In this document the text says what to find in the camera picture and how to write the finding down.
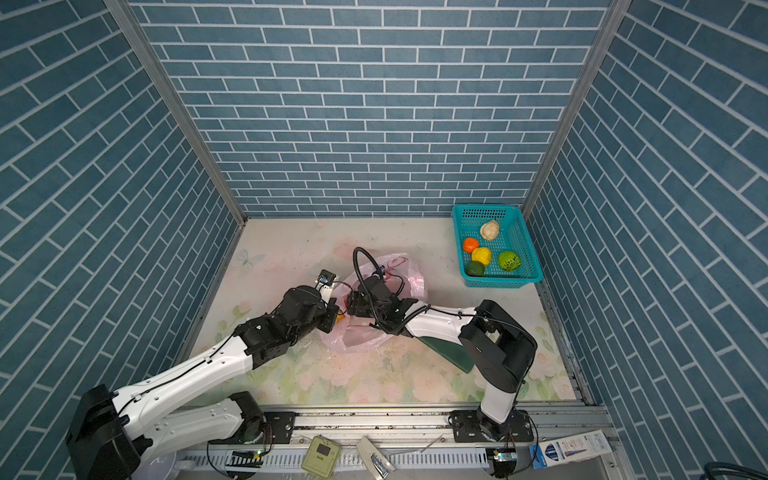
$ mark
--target robotic arm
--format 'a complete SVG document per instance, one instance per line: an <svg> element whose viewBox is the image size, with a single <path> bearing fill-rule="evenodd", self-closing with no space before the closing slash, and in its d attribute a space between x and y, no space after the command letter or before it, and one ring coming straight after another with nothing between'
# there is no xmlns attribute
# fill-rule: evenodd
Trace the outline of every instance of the robotic arm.
<svg viewBox="0 0 768 480"><path fill-rule="evenodd" d="M347 298L348 311L373 318L387 333L431 336L463 345L488 381L478 409L482 431L502 440L536 342L498 304L475 308L433 307L390 292L383 272L363 279L355 249L360 291ZM238 325L225 340L165 372L109 392L99 385L86 392L66 438L72 464L83 480L123 480L139 465L207 440L239 443L263 431L264 414L248 392L199 409L180 410L202 392L283 355L315 328L330 332L339 312L331 298L336 275L323 270L316 287L288 290L273 310ZM487 333L498 332L496 341Z"/></svg>

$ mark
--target basket rim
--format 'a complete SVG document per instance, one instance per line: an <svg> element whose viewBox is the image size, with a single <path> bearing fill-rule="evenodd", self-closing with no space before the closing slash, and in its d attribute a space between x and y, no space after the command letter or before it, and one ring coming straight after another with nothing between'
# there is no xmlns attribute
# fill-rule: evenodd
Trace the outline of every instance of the basket rim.
<svg viewBox="0 0 768 480"><path fill-rule="evenodd" d="M535 258L535 265L534 267L534 273L535 276L533 277L520 277L520 278L504 278L504 277L483 277L483 276L469 276L464 272L463 268L463 262L462 262L462 243L460 241L459 231L458 231L458 222L456 221L456 214L458 212L461 212L465 208L478 208L478 207L493 207L493 208L501 208L503 210L508 210L514 213L515 215L519 216L521 220L523 220L523 226L525 226L525 219L522 216L522 212L520 209L514 205L504 205L504 204L456 204L451 209L451 219L453 222L453 233L456 238L456 253L458 255L459 260L459 268L458 272L461 274L462 278L465 281L465 285L467 285L467 282L473 282L473 283L506 283L508 284L508 287L513 287L513 284L520 283L520 286L524 286L528 283L538 283L541 282L541 280L544 278L544 272L541 269L541 262L538 259L538 254L536 253L536 249L533 245L533 239L531 238L531 233L528 231L528 227L525 226L523 229L523 237L526 240L526 247L530 250L529 253L533 258Z"/></svg>

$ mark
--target blue brick wall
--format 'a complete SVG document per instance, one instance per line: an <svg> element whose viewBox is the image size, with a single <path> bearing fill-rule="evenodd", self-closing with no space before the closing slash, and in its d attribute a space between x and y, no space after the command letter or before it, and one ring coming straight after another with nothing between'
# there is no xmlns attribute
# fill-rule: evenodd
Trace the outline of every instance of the blue brick wall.
<svg viewBox="0 0 768 480"><path fill-rule="evenodd" d="M0 184L0 478L71 478L79 396L171 365L235 224L101 0L0 2Z"/></svg>
<svg viewBox="0 0 768 480"><path fill-rule="evenodd" d="M257 3L131 3L243 209L401 217L521 203L609 1Z"/></svg>
<svg viewBox="0 0 768 480"><path fill-rule="evenodd" d="M531 217L638 478L768 468L768 4L634 0Z"/></svg>

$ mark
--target white table surface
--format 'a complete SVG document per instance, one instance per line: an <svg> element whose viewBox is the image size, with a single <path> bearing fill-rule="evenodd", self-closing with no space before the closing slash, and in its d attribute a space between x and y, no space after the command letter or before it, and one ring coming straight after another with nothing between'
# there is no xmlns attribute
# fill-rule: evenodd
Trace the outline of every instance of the white table surface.
<svg viewBox="0 0 768 480"><path fill-rule="evenodd" d="M407 253L420 265L433 305L470 307L494 300L538 342L521 400L575 398L535 286L467 288L449 218L249 220L193 355L225 338L238 323L271 311L290 287L314 285L321 269L346 278L357 246L374 257ZM243 390L261 405L466 402L480 400L484 388L477 368L464 374L417 339L397 336L368 353L333 354L314 332L286 355L225 382L193 404Z"/></svg>

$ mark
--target transparent plastic bag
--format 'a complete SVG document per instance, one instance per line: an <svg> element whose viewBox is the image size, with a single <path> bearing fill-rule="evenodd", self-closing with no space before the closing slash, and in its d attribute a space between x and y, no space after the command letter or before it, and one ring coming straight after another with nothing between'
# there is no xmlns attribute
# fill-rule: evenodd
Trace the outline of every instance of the transparent plastic bag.
<svg viewBox="0 0 768 480"><path fill-rule="evenodd" d="M376 258L377 265L383 265L386 268L384 281L390 291L396 292L400 288L399 275L405 280L405 285L400 292L399 298L415 298L426 301L427 293L424 287L424 276L419 265L413 261L407 253L391 253ZM373 265L367 262L360 266L362 278L368 278L373 273ZM359 282L357 275L352 272L344 279L355 290L358 289ZM346 310L346 297L349 295L349 287L343 283L337 283L331 296L336 298L336 304L339 308ZM331 333L319 332L320 338L333 353L364 353L369 352L386 343L393 337L379 329L370 326L372 318L362 318L358 316L345 315L331 330Z"/></svg>

